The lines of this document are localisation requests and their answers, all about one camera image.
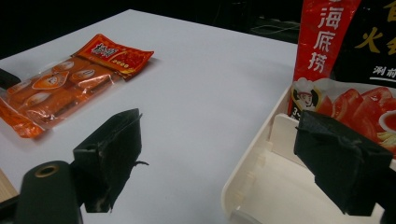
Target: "plastic food package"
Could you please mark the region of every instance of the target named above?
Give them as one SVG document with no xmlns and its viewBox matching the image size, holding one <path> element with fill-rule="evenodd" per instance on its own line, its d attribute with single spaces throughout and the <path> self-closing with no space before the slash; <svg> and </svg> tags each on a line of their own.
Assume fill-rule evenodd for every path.
<svg viewBox="0 0 396 224">
<path fill-rule="evenodd" d="M 69 59 L 0 92 L 0 117 L 24 138 L 35 138 L 105 91 L 130 80 L 153 54 L 96 35 Z"/>
<path fill-rule="evenodd" d="M 304 0 L 289 116 L 331 116 L 396 159 L 395 25 L 394 0 Z"/>
</svg>

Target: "red package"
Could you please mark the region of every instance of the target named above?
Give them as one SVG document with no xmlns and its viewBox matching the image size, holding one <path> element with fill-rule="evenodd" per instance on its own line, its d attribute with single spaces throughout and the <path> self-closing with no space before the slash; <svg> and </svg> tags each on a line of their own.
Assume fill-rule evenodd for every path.
<svg viewBox="0 0 396 224">
<path fill-rule="evenodd" d="M 396 158 L 396 1 L 304 0 L 289 115 L 329 115 Z"/>
<path fill-rule="evenodd" d="M 20 137 L 38 137 L 115 81 L 136 76 L 153 53 L 96 35 L 69 59 L 0 92 L 0 117 Z"/>
</svg>

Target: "white plastic tray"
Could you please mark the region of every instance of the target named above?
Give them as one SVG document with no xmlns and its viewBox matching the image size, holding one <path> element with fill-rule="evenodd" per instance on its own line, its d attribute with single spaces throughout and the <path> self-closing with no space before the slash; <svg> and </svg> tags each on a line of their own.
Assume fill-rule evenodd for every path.
<svg viewBox="0 0 396 224">
<path fill-rule="evenodd" d="M 289 96 L 286 90 L 224 186 L 221 205 L 230 222 L 379 223 L 384 210 L 378 204 L 370 217 L 344 215 L 294 155 L 298 121 L 285 114 Z"/>
</svg>

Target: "orange food package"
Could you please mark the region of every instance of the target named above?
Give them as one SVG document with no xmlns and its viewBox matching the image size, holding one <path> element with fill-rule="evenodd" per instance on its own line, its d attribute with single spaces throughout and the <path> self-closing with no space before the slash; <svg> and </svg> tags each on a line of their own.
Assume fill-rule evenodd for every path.
<svg viewBox="0 0 396 224">
<path fill-rule="evenodd" d="M 70 58 L 0 91 L 0 117 L 23 138 L 53 128 L 116 81 L 129 81 L 154 51 L 96 35 Z"/>
</svg>

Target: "white tabletop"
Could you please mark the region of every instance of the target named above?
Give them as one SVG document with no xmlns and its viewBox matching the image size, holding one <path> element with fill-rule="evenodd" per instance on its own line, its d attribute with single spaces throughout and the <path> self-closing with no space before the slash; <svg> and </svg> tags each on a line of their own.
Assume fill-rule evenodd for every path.
<svg viewBox="0 0 396 224">
<path fill-rule="evenodd" d="M 227 223 L 221 190 L 290 85 L 297 46 L 127 10 L 5 58 L 0 67 L 28 78 L 99 33 L 155 53 L 141 74 L 41 139 L 21 139 L 1 120 L 0 168 L 19 189 L 28 170 L 46 161 L 71 162 L 72 149 L 105 120 L 139 108 L 139 160 L 149 166 L 132 170 L 112 213 L 86 214 L 81 207 L 84 223 Z"/>
</svg>

